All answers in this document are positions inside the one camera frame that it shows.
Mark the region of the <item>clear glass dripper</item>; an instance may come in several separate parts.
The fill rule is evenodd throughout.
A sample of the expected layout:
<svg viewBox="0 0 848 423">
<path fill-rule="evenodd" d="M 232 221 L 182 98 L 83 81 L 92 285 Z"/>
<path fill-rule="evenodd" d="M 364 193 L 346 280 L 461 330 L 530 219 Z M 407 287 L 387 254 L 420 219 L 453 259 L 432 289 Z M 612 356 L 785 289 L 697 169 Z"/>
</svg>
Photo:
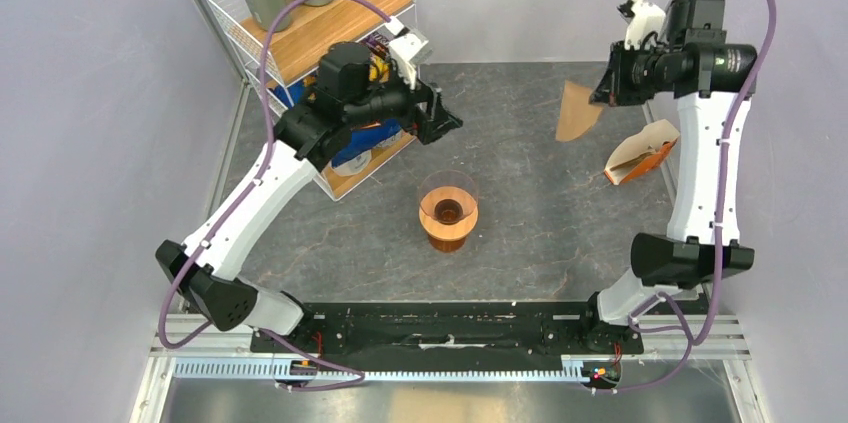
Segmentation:
<svg viewBox="0 0 848 423">
<path fill-rule="evenodd" d="M 479 187 L 467 174 L 442 170 L 427 176 L 418 188 L 419 215 L 445 225 L 469 218 L 478 206 Z"/>
</svg>

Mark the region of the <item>wooden ring dripper holder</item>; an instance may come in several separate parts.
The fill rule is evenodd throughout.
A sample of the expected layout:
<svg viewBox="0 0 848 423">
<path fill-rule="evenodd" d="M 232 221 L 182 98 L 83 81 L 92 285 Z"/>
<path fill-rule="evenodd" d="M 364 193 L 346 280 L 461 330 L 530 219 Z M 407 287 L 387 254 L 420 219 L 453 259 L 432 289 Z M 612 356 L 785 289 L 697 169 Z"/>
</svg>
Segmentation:
<svg viewBox="0 0 848 423">
<path fill-rule="evenodd" d="M 436 217 L 436 205 L 443 200 L 452 200 L 460 205 L 459 218 L 453 223 L 440 222 Z M 429 191 L 421 198 L 418 217 L 428 235 L 454 240 L 469 235 L 478 222 L 477 198 L 463 188 L 441 186 Z"/>
</svg>

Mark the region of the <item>brown paper coffee filter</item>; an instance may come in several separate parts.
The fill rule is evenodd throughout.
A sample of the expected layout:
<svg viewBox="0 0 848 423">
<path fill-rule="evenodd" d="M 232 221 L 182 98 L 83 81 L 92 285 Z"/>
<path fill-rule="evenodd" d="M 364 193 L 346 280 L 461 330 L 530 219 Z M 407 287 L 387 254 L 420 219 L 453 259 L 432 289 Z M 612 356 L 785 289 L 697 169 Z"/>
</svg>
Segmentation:
<svg viewBox="0 0 848 423">
<path fill-rule="evenodd" d="M 595 126 L 603 107 L 590 102 L 592 92 L 588 87 L 571 81 L 565 82 L 555 132 L 558 142 L 579 139 Z"/>
</svg>

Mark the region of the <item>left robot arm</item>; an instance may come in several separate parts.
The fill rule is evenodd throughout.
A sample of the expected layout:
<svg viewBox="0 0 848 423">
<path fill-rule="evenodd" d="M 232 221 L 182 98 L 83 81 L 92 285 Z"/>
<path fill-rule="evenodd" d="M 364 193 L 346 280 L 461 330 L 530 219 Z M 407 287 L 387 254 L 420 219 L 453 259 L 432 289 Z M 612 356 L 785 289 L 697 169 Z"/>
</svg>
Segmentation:
<svg viewBox="0 0 848 423">
<path fill-rule="evenodd" d="M 462 121 L 446 109 L 439 88 L 417 75 L 432 50 L 408 33 L 388 45 L 383 77 L 371 80 L 372 52 L 361 42 L 341 42 L 320 59 L 316 80 L 284 111 L 254 164 L 213 216 L 181 242 L 163 241 L 155 258 L 173 291 L 229 331 L 241 324 L 272 330 L 290 351 L 307 348 L 314 326 L 292 297 L 240 279 L 243 264 L 284 206 L 336 155 L 355 130 L 386 120 L 422 144 Z"/>
</svg>

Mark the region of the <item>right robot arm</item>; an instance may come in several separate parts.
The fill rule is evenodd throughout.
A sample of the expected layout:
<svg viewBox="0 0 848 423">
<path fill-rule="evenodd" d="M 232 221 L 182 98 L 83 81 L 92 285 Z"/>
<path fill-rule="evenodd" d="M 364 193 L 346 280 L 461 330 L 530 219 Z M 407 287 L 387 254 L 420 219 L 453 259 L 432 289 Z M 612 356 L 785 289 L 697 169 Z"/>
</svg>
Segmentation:
<svg viewBox="0 0 848 423">
<path fill-rule="evenodd" d="M 758 52 L 728 41 L 724 9 L 725 0 L 674 0 L 667 9 L 625 0 L 618 8 L 626 33 L 611 45 L 590 102 L 635 106 L 669 93 L 683 141 L 667 229 L 636 235 L 628 271 L 587 301 L 577 338 L 588 351 L 632 338 L 636 319 L 673 295 L 753 265 L 754 250 L 739 241 L 735 197 Z"/>
</svg>

